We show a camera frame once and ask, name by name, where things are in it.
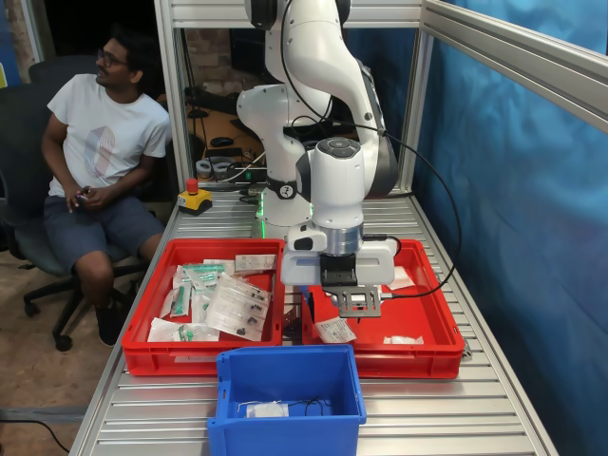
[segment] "red plastic bin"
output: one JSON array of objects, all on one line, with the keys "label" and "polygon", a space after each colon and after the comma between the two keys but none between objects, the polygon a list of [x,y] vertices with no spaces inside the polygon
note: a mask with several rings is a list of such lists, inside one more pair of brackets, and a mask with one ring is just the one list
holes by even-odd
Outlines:
[{"label": "red plastic bin", "polygon": [[[416,284],[394,290],[401,295],[416,295],[438,285],[421,242],[401,240],[401,252],[395,266],[403,266]],[[314,321],[338,316],[338,310],[321,290],[310,287]],[[390,293],[388,287],[383,291]],[[309,306],[302,306],[302,341],[323,344],[311,319]],[[351,342],[361,378],[454,378],[458,375],[465,348],[458,326],[441,291],[423,297],[385,300],[379,318],[349,318],[356,334]],[[423,345],[384,344],[385,336],[402,335],[424,338]]]},{"label": "red plastic bin", "polygon": [[[129,372],[133,375],[216,375],[216,358],[221,352],[241,347],[281,345],[285,286],[280,281],[280,268],[284,244],[277,239],[169,241],[124,333],[123,351]],[[172,287],[178,265],[202,263],[206,258],[235,259],[236,255],[263,254],[276,255],[276,271],[247,276],[253,285],[274,291],[260,342],[225,332],[220,333],[218,342],[147,342],[150,323],[161,314],[162,302]],[[189,323],[192,317],[170,318],[170,321]]]}]

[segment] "blue plastic bin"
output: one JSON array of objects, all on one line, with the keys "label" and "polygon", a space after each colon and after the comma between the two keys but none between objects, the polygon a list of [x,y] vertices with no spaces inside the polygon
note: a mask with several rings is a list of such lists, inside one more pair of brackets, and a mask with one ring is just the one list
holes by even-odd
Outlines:
[{"label": "blue plastic bin", "polygon": [[[367,415],[350,345],[227,351],[218,380],[216,418],[207,421],[212,456],[355,455]],[[323,407],[307,407],[314,398]],[[252,401],[288,404],[289,417],[247,418],[239,404]]]}]

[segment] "hand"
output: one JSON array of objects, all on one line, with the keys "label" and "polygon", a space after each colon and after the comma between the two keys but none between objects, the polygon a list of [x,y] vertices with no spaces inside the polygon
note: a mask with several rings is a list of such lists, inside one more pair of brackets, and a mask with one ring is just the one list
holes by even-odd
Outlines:
[{"label": "hand", "polygon": [[66,194],[67,210],[71,214],[74,212],[74,208],[80,206],[83,202],[81,200],[83,189],[74,182],[73,184],[64,187],[64,193]]},{"label": "hand", "polygon": [[101,188],[85,187],[84,193],[85,208],[90,211],[97,211],[106,207],[112,200],[116,198],[116,194],[112,186]]}]

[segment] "black hair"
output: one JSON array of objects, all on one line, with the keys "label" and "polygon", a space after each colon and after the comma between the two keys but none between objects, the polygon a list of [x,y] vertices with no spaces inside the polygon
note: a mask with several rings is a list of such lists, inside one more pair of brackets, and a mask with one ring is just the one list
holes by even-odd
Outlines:
[{"label": "black hair", "polygon": [[161,59],[157,42],[135,30],[119,25],[112,27],[111,37],[126,49],[126,64],[129,70],[143,73],[137,84],[140,94],[145,93],[156,98],[160,93]]}]

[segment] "desk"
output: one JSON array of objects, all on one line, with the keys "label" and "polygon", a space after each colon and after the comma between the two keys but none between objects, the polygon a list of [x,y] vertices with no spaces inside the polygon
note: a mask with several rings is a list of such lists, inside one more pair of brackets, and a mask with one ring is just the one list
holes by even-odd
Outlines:
[{"label": "desk", "polygon": [[[199,217],[174,209],[131,315],[170,239],[252,235],[256,208],[238,197],[215,193],[213,208]],[[367,200],[363,213],[367,234],[422,241],[433,270],[444,278],[450,259],[416,198]],[[368,421],[359,429],[357,455],[557,456],[458,273],[443,293],[472,355],[454,380],[361,380]],[[298,306],[299,290],[286,287],[285,312]],[[283,345],[297,343],[283,339]],[[206,422],[215,416],[217,394],[215,377],[132,376],[117,344],[69,454],[209,456]]]},{"label": "desk", "polygon": [[[204,136],[202,134],[202,122],[205,125],[205,132],[207,133],[207,145],[209,150],[217,150],[221,151],[224,147],[214,147],[211,145],[211,140],[214,138],[218,138],[220,136],[226,138],[234,138],[235,143],[233,145],[229,145],[227,147],[240,147],[245,152],[247,149],[251,149],[252,151],[252,159],[259,156],[264,151],[264,146],[260,141],[255,138],[252,138],[243,130],[236,128],[234,125],[230,123],[230,121],[238,119],[238,116],[233,116],[232,114],[226,114],[225,112],[214,111],[211,109],[201,109],[209,114],[209,117],[200,118],[200,119],[189,119],[186,117],[188,122],[188,131],[190,133],[194,133],[194,123],[197,123],[197,137],[204,140]],[[188,106],[187,113],[192,111],[192,106]],[[235,157],[235,159],[240,162],[241,157]]]}]

